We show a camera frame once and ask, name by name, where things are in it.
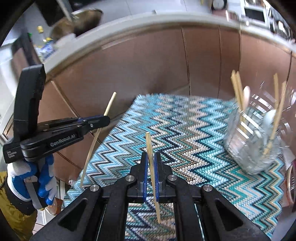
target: metal bowl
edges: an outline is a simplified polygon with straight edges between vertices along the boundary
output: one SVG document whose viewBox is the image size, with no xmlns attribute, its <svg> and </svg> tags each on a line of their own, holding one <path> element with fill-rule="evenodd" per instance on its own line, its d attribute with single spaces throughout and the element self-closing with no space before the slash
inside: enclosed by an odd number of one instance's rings
<svg viewBox="0 0 296 241">
<path fill-rule="evenodd" d="M 97 27 L 100 23 L 103 12 L 100 9 L 78 10 L 72 13 L 73 21 L 70 22 L 66 17 L 56 22 L 50 33 L 50 37 L 54 41 L 75 33 L 79 36 L 88 30 Z"/>
</svg>

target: wooden skewer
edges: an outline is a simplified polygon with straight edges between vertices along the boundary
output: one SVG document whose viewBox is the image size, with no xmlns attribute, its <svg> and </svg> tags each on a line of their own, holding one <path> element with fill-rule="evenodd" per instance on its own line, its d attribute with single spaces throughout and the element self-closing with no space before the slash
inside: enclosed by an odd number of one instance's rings
<svg viewBox="0 0 296 241">
<path fill-rule="evenodd" d="M 237 103 L 238 103 L 239 109 L 241 111 L 242 110 L 242 103 L 241 103 L 241 98 L 240 98 L 239 90 L 238 90 L 238 86 L 237 86 L 237 77 L 236 77 L 236 73 L 235 73 L 234 70 L 231 73 L 231 78 L 230 79 L 231 79 L 231 82 L 232 82 L 235 98 L 237 99 Z"/>
<path fill-rule="evenodd" d="M 270 135 L 267 147 L 264 149 L 263 155 L 267 155 L 269 153 L 269 151 L 272 149 L 273 140 L 275 138 L 276 130 L 278 129 L 279 122 L 281 120 L 281 113 L 282 113 L 283 107 L 284 107 L 285 94 L 286 94 L 286 84 L 287 84 L 286 81 L 284 81 L 281 84 L 281 102 L 279 103 L 279 107 L 276 110 L 276 114 L 274 116 L 274 127 L 272 129 L 272 133 Z"/>
<path fill-rule="evenodd" d="M 116 92 L 113 92 L 113 95 L 111 96 L 111 99 L 109 100 L 109 103 L 108 103 L 108 105 L 107 105 L 107 108 L 106 108 L 106 110 L 105 110 L 104 115 L 108 115 L 109 110 L 110 110 L 110 108 L 111 108 L 111 105 L 112 105 L 112 103 L 113 103 L 113 101 L 114 101 L 114 99 L 115 99 L 115 96 L 116 96 Z M 101 132 L 101 129 L 102 129 L 102 128 L 97 129 L 96 134 L 94 135 L 93 142 L 91 143 L 91 148 L 89 149 L 89 152 L 88 152 L 88 154 L 87 154 L 87 158 L 86 158 L 86 161 L 85 161 L 85 164 L 84 164 L 84 168 L 83 168 L 83 173 L 82 173 L 81 180 L 80 180 L 80 188 L 82 188 L 83 180 L 84 180 L 85 173 L 86 173 L 86 169 L 87 169 L 87 165 L 89 164 L 89 160 L 90 160 L 90 158 L 91 158 L 91 154 L 92 154 L 92 152 L 93 152 L 93 150 L 94 150 L 94 146 L 95 146 L 96 141 L 97 141 L 97 139 L 98 139 L 98 137 L 99 137 L 99 134 L 100 134 L 100 132 Z"/>
<path fill-rule="evenodd" d="M 231 73 L 231 82 L 232 82 L 232 86 L 234 89 L 234 93 L 235 93 L 235 97 L 239 106 L 239 112 L 244 110 L 243 108 L 243 90 L 239 90 L 239 88 L 241 87 L 242 83 L 240 81 L 240 76 L 239 76 L 239 72 L 235 73 L 235 71 L 233 70 Z M 240 122 L 243 122 L 243 117 L 240 115 L 239 116 L 239 120 Z M 243 126 L 240 126 L 240 129 L 246 133 L 246 129 Z"/>
<path fill-rule="evenodd" d="M 153 149 L 152 149 L 150 132 L 146 132 L 146 146 L 147 146 L 147 154 L 148 154 L 149 169 L 150 169 L 150 176 L 151 176 L 151 183 L 152 183 L 152 189 L 153 189 L 153 197 L 154 197 L 154 203 L 155 203 L 157 222 L 161 223 L 159 204 L 156 201 L 156 195 L 155 195 L 155 175 L 154 175 L 154 164 L 153 164 Z"/>
<path fill-rule="evenodd" d="M 279 79 L 277 73 L 274 75 L 274 97 L 276 99 L 274 108 L 277 109 L 279 106 Z"/>
</svg>

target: bottle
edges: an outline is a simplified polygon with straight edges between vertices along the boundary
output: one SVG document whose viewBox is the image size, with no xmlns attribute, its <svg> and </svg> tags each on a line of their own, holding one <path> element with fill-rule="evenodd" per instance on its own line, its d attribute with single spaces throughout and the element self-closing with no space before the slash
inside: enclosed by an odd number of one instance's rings
<svg viewBox="0 0 296 241">
<path fill-rule="evenodd" d="M 42 40 L 43 44 L 46 44 L 46 38 L 44 36 L 43 27 L 42 26 L 38 26 L 37 27 L 37 30 L 38 30 L 38 33 L 39 33 L 39 36 L 40 36 L 40 40 Z"/>
<path fill-rule="evenodd" d="M 46 60 L 54 52 L 53 44 L 54 41 L 51 38 L 46 38 L 46 43 L 41 48 L 41 53 L 44 60 Z"/>
</svg>

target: white countertop edge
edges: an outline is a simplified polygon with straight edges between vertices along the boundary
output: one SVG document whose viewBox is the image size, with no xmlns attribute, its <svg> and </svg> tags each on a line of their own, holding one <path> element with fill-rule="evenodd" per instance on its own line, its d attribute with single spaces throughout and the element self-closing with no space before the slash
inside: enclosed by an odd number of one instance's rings
<svg viewBox="0 0 296 241">
<path fill-rule="evenodd" d="M 239 22 L 233 20 L 227 21 L 227 19 L 224 17 L 212 14 L 201 14 L 196 12 L 157 12 L 157 14 L 144 13 L 127 16 L 99 25 L 98 27 L 80 35 L 73 41 L 67 43 L 62 48 L 57 50 L 44 62 L 45 71 L 46 73 L 49 73 L 54 67 L 62 63 L 71 55 L 83 50 L 93 43 L 105 39 L 108 36 L 154 24 L 182 22 L 213 24 L 234 29 L 241 29 L 243 31 L 250 32 L 259 37 L 264 37 L 275 43 L 281 44 L 292 51 L 296 51 L 296 45 L 292 46 L 292 44 L 290 44 L 288 41 L 280 36 L 274 35 L 267 29 L 242 25 Z"/>
</svg>

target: wooden cabinet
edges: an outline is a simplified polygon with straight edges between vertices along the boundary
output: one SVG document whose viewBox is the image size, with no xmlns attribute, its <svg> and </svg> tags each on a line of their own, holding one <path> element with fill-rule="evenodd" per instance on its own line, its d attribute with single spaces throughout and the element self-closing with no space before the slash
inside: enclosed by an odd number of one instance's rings
<svg viewBox="0 0 296 241">
<path fill-rule="evenodd" d="M 74 117 L 74 115 L 52 82 L 46 83 L 39 105 L 38 122 L 67 117 Z M 93 136 L 88 133 L 84 136 L 84 140 L 66 147 L 54 155 L 57 158 L 54 161 L 55 173 L 59 179 L 67 182 L 67 179 L 78 176 L 77 173 L 84 167 L 92 140 Z"/>
<path fill-rule="evenodd" d="M 230 80 L 231 72 L 239 70 L 240 40 L 237 30 L 220 29 L 221 75 L 218 98 L 230 100 L 234 91 Z"/>
<path fill-rule="evenodd" d="M 220 41 L 218 28 L 184 28 L 191 95 L 218 97 Z"/>
<path fill-rule="evenodd" d="M 110 118 L 124 113 L 139 94 L 167 93 L 188 84 L 181 29 L 136 36 L 95 50 L 55 77 L 76 112 L 103 114 L 114 91 Z"/>
<path fill-rule="evenodd" d="M 287 80 L 290 54 L 250 35 L 242 34 L 240 76 L 242 86 L 250 86 L 251 94 L 258 94 L 261 84 L 274 96 L 273 75 L 278 73 L 279 84 Z"/>
</svg>

